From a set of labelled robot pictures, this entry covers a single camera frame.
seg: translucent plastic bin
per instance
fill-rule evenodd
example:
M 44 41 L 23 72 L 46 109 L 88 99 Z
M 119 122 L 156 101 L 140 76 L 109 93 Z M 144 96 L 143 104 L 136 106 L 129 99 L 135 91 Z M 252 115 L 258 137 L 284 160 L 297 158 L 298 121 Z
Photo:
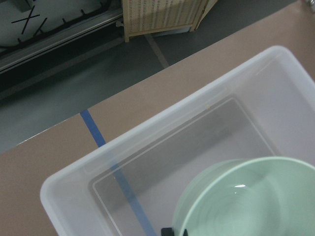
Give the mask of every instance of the translucent plastic bin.
M 61 236 L 159 236 L 207 167 L 314 154 L 315 84 L 276 46 L 50 176 L 40 197 Z

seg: gray floor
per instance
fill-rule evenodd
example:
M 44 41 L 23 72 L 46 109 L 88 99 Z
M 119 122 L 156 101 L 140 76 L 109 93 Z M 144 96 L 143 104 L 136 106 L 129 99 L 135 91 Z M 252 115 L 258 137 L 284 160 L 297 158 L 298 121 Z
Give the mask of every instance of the gray floor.
M 219 0 L 196 32 L 154 43 L 172 65 L 294 1 Z M 109 26 L 1 74 L 0 153 L 163 69 L 147 38 L 122 40 Z

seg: green bowl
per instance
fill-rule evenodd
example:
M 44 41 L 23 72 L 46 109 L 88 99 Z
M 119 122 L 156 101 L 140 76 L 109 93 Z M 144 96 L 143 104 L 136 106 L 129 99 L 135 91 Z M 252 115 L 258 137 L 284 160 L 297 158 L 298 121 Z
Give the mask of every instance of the green bowl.
M 200 173 L 174 214 L 175 236 L 314 236 L 315 167 L 287 157 L 229 160 Z

